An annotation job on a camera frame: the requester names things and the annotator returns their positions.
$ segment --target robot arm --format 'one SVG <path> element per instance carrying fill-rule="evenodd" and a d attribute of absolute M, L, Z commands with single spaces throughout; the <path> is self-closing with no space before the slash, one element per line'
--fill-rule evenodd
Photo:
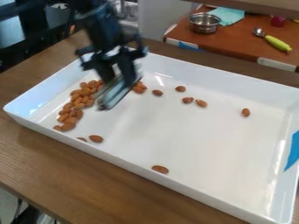
<path fill-rule="evenodd" d="M 136 34 L 126 35 L 118 23 L 115 8 L 107 0 L 73 0 L 73 7 L 79 14 L 76 19 L 84 25 L 92 45 L 76 51 L 84 70 L 95 69 L 104 81 L 104 88 L 95 96 L 99 109 L 111 109 L 141 78 L 136 72 L 134 60 L 144 57 L 148 51 Z M 137 48 L 130 51 L 126 44 L 135 41 Z M 86 53 L 93 53 L 89 61 L 83 59 Z M 117 65 L 121 75 L 116 75 Z"/>

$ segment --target wooden table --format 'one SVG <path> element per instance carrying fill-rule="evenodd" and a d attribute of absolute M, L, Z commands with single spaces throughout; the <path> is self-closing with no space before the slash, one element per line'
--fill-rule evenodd
<path fill-rule="evenodd" d="M 195 12 L 211 10 L 213 9 L 203 6 Z M 189 20 L 185 17 L 164 35 L 163 39 L 170 44 L 177 45 L 178 41 L 183 41 L 187 45 L 191 44 L 209 52 L 299 73 L 299 24 L 288 19 L 284 27 L 277 28 L 270 23 L 270 16 L 246 14 L 238 23 L 230 26 L 220 25 L 216 33 L 205 35 L 190 31 Z M 267 35 L 285 41 L 293 51 L 285 53 L 272 47 L 265 39 L 253 35 L 254 27 L 260 27 Z"/>
<path fill-rule="evenodd" d="M 0 106 L 75 60 L 83 32 L 0 75 Z M 153 53 L 299 88 L 299 76 L 146 40 Z M 0 186 L 65 223 L 235 224 L 226 213 L 24 128 L 0 112 Z M 299 194 L 294 224 L 299 224 Z"/>

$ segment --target orange table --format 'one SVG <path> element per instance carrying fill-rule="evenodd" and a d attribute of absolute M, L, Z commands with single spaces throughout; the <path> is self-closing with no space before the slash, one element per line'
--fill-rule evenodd
<path fill-rule="evenodd" d="M 204 6 L 196 12 L 210 10 L 212 9 Z M 299 73 L 299 24 L 287 20 L 284 27 L 277 28 L 271 26 L 270 21 L 270 16 L 246 14 L 238 23 L 230 26 L 220 25 L 216 33 L 206 35 L 190 31 L 188 18 L 185 17 L 166 32 L 163 40 L 173 45 L 184 44 Z M 266 34 L 286 42 L 293 51 L 281 52 L 268 44 L 265 39 L 254 36 L 252 33 L 254 27 L 260 27 Z"/>

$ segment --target stainless steel bowl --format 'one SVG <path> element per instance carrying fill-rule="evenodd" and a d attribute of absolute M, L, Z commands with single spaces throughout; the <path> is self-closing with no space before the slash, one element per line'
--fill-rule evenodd
<path fill-rule="evenodd" d="M 214 33 L 221 19 L 212 14 L 200 12 L 189 16 L 190 30 L 197 33 Z"/>

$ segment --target red object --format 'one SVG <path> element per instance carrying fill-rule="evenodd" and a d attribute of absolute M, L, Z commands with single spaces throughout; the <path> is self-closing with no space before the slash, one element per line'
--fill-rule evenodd
<path fill-rule="evenodd" d="M 286 18 L 281 16 L 273 16 L 271 19 L 271 25 L 275 27 L 283 27 L 286 23 Z"/>

